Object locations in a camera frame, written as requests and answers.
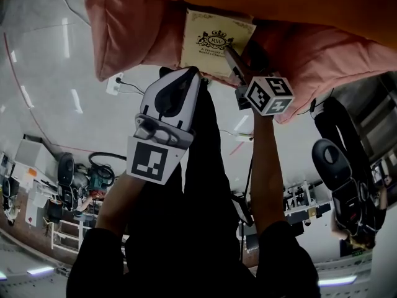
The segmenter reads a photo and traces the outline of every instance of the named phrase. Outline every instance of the book cover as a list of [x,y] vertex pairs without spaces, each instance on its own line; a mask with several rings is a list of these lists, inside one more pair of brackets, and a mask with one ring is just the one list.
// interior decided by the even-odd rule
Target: book cover
[[181,67],[196,66],[214,76],[229,77],[231,69],[224,49],[232,45],[242,54],[256,26],[250,19],[187,10]]

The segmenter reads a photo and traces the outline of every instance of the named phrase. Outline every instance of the black cable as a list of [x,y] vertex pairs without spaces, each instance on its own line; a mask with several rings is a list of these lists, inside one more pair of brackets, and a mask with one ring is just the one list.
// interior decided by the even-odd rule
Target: black cable
[[[330,98],[330,97],[332,96],[332,93],[333,93],[333,92],[334,92],[334,88],[332,89],[330,95],[329,95],[325,100],[323,100],[322,102],[319,102],[317,105],[315,105],[315,107],[321,105],[324,101],[326,101],[328,98]],[[300,114],[297,114],[297,115],[303,115],[303,114],[307,113],[308,111],[310,111],[310,108],[309,108],[307,111],[301,112]]]
[[123,81],[122,81],[122,79],[121,78],[116,78],[116,83],[117,84],[124,84],[124,85],[129,85],[129,86],[132,86],[132,87],[134,87],[134,88],[136,88],[142,95],[144,95],[144,91],[142,91],[138,86],[135,86],[135,85],[132,85],[132,84],[128,84],[128,83],[124,83]]
[[[251,157],[251,162],[249,163],[249,170],[248,170],[248,178],[247,178],[247,184],[246,184],[246,189],[244,191],[244,201],[247,198],[247,192],[248,192],[248,186],[249,186],[249,180],[251,178],[251,171],[252,171],[252,161],[254,159],[254,155],[252,154]],[[240,262],[243,262],[243,251],[244,251],[244,222],[241,221],[241,248],[240,248]]]
[[[110,183],[103,184],[104,187],[109,187],[109,186],[113,185],[116,177],[115,177],[115,174],[114,174],[114,172],[112,170],[112,167],[111,166],[107,166],[107,165],[98,165],[97,163],[93,162],[92,158],[95,157],[95,156],[109,156],[111,158],[117,158],[117,159],[121,159],[121,160],[124,160],[124,161],[127,160],[127,157],[116,155],[115,153],[109,153],[109,152],[94,152],[94,153],[91,153],[88,156],[88,161],[90,162],[90,164],[92,166],[92,169],[95,170],[96,173],[100,177],[102,177],[104,179],[109,179],[109,178],[111,179]],[[100,171],[108,173],[109,177],[104,176],[103,174],[100,173]]]

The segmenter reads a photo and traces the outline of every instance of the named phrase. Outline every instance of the black pants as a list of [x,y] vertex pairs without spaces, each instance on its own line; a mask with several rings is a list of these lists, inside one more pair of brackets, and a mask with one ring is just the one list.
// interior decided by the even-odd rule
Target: black pants
[[337,99],[330,97],[324,102],[324,112],[318,114],[314,122],[321,136],[332,141],[345,154],[352,168],[352,177],[367,184],[372,192],[374,186],[370,161],[346,108]]
[[[196,135],[189,148],[184,193],[178,165],[165,185],[147,182],[137,200],[128,229],[142,243],[129,244],[127,253],[134,256],[136,265],[157,264],[164,255],[176,264],[183,260],[185,250],[197,251],[193,255],[197,261],[214,253],[217,259],[239,260],[238,215],[231,201],[215,108],[206,85],[199,91],[192,129]],[[219,256],[220,248],[223,257]],[[151,262],[148,255],[135,254],[142,249],[153,252]]]

